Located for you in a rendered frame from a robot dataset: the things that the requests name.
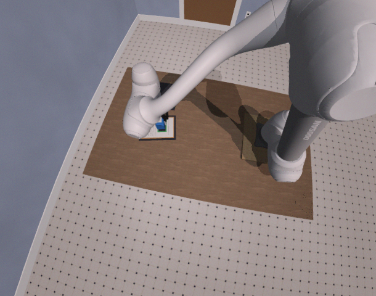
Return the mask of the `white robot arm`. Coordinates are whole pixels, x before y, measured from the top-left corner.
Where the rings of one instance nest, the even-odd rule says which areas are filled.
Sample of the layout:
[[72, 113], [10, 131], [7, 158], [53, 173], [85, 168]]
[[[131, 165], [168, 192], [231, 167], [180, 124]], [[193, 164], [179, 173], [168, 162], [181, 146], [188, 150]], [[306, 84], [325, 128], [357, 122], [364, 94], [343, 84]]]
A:
[[285, 43], [291, 108], [256, 124], [254, 146], [268, 149], [273, 179], [295, 182], [306, 149], [329, 121], [376, 114], [376, 0], [270, 0], [213, 41], [162, 95], [152, 65], [134, 65], [125, 133], [146, 137], [228, 58]]

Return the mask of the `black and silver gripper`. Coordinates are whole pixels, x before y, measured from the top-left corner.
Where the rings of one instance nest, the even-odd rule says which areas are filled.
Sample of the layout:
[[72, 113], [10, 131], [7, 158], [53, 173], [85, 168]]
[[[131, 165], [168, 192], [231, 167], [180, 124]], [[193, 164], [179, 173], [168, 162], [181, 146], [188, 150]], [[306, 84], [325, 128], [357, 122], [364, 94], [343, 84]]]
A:
[[165, 125], [166, 125], [166, 120], [168, 120], [168, 112], [166, 112], [166, 116], [165, 116], [165, 114], [163, 114], [161, 117], [164, 119], [164, 122], [165, 122]]

